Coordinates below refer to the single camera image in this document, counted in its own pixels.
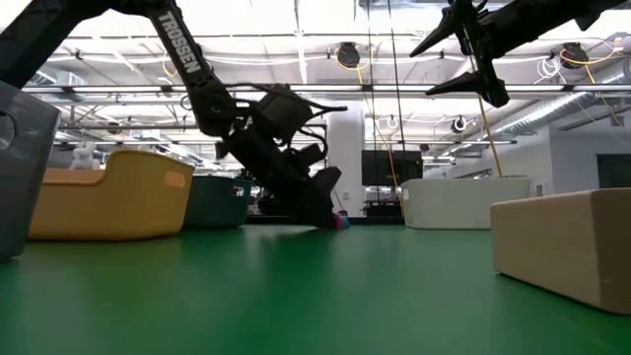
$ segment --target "gray plastic bin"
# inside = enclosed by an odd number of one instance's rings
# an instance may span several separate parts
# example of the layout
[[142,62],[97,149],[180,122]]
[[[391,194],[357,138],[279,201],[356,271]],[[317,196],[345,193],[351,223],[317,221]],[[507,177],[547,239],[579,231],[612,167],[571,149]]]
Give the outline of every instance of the gray plastic bin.
[[59,110],[0,81],[0,262],[24,250]]

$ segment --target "white bin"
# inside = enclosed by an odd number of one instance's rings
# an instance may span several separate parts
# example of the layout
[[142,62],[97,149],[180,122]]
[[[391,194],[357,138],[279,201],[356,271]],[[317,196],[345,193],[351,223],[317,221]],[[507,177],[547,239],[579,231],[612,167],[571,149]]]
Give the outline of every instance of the white bin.
[[412,179],[402,185],[405,225],[418,229],[490,229],[493,203],[529,195],[527,178]]

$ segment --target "ceiling pipe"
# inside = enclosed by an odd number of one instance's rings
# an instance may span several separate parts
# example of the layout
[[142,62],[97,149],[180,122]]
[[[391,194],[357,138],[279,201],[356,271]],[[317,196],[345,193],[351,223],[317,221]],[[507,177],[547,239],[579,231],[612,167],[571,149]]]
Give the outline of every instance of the ceiling pipe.
[[[596,74],[600,84],[631,84],[631,58],[625,58]],[[493,134],[521,135],[598,103],[597,93],[573,93],[551,101],[541,101],[508,116],[493,126]],[[485,138],[480,133],[475,137]]]

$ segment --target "column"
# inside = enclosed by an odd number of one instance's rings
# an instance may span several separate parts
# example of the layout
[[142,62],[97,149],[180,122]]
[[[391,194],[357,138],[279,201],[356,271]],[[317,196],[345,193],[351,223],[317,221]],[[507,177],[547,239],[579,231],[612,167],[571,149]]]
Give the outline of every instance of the column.
[[362,186],[362,149],[364,148],[364,106],[361,102],[334,102],[332,106],[346,106],[347,111],[332,112],[328,124],[328,163],[342,171],[331,198],[335,212],[344,209],[349,217],[364,215],[364,187]]

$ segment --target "black monitor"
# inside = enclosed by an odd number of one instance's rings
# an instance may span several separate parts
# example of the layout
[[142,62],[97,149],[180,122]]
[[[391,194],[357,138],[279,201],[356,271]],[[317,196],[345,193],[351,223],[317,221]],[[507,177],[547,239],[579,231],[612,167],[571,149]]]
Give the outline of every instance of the black monitor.
[[[399,185],[409,179],[423,177],[421,152],[396,151],[391,153],[396,182]],[[362,151],[362,185],[394,186],[392,167],[387,151]]]

